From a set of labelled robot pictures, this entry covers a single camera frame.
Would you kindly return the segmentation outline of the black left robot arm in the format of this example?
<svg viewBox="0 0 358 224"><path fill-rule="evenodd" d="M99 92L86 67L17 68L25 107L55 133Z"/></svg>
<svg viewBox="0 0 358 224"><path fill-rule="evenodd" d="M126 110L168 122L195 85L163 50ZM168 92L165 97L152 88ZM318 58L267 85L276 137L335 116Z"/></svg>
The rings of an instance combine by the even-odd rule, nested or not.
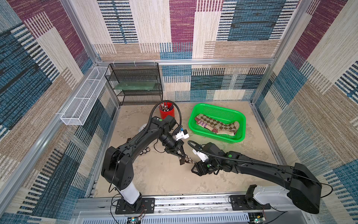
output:
<svg viewBox="0 0 358 224"><path fill-rule="evenodd" d="M158 102L151 110L147 125L142 131L119 147L109 147L104 155L101 176L113 185L126 204L132 207L141 206L142 198L132 182L134 178L132 164L149 144L155 140L160 141L166 153L178 157L180 165L185 164L184 142L176 138L176 134L182 128L182 118L177 123L171 115L164 119L153 116L155 109L163 103L172 104L181 115L179 107L174 102L169 100Z"/></svg>

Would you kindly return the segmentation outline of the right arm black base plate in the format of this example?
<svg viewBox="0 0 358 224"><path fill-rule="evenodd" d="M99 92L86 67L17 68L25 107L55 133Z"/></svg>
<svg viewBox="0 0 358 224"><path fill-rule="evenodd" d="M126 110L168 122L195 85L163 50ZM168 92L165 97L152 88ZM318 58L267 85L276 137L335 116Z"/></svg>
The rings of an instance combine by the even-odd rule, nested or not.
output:
<svg viewBox="0 0 358 224"><path fill-rule="evenodd" d="M260 204L254 198L246 199L244 195L231 195L228 201L233 211L270 210L269 204Z"/></svg>

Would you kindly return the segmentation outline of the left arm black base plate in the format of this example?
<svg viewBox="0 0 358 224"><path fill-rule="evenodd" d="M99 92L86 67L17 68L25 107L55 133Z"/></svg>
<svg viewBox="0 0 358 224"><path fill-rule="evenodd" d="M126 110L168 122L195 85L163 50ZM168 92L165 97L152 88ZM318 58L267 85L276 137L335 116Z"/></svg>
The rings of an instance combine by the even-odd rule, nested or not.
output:
<svg viewBox="0 0 358 224"><path fill-rule="evenodd" d="M115 214L116 215L130 215L130 214L153 214L155 208L155 198L141 198L134 204L129 204L124 199L119 199L116 205Z"/></svg>

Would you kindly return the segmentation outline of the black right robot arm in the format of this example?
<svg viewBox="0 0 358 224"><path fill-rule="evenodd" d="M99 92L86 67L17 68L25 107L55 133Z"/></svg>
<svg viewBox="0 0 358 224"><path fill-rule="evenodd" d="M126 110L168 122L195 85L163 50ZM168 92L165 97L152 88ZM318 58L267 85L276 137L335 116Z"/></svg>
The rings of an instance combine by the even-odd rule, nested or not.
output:
<svg viewBox="0 0 358 224"><path fill-rule="evenodd" d="M193 173L203 176L218 174L222 170L259 177L288 190L287 196L297 208L311 214L319 213L322 184L305 165L278 165L252 159L234 151L225 153L211 142L202 146L189 140L188 144L195 152L205 157L195 164Z"/></svg>

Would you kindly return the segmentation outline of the brown daisy pattern sock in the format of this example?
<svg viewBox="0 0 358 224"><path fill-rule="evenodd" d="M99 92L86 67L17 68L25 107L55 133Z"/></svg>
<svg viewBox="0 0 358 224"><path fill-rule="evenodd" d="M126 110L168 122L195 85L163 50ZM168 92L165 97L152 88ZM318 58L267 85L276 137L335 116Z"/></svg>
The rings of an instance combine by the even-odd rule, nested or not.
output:
<svg viewBox="0 0 358 224"><path fill-rule="evenodd" d="M189 157L188 155L186 155L186 157L185 157L185 163L196 164L196 162L191 157Z"/></svg>

